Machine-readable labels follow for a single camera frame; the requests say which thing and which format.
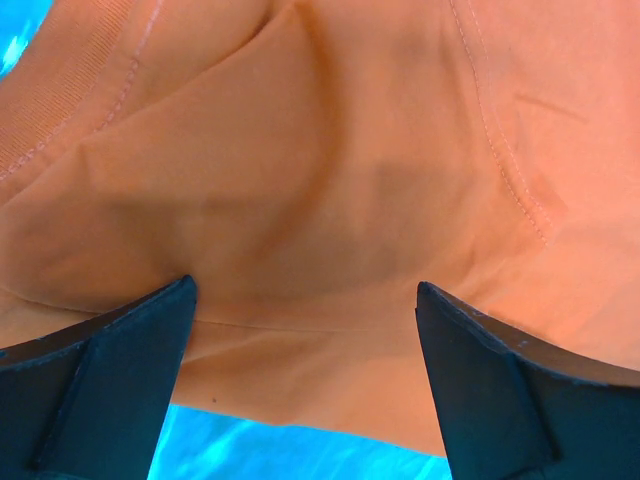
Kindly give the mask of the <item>orange t shirt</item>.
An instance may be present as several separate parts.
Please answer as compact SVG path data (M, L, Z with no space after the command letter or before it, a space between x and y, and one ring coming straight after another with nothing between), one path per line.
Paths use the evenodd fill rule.
M1 343L184 275L176 403L444 447L427 281L639 365L635 1L57 1L1 84Z

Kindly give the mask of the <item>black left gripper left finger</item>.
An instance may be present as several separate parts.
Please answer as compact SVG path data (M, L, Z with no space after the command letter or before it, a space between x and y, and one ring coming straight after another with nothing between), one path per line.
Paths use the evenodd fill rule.
M146 478L195 310L185 276L2 349L2 478Z

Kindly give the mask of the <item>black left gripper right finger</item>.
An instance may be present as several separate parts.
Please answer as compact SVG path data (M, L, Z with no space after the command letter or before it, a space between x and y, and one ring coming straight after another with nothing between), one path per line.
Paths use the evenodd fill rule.
M455 479L639 478L639 374L417 289L416 320Z

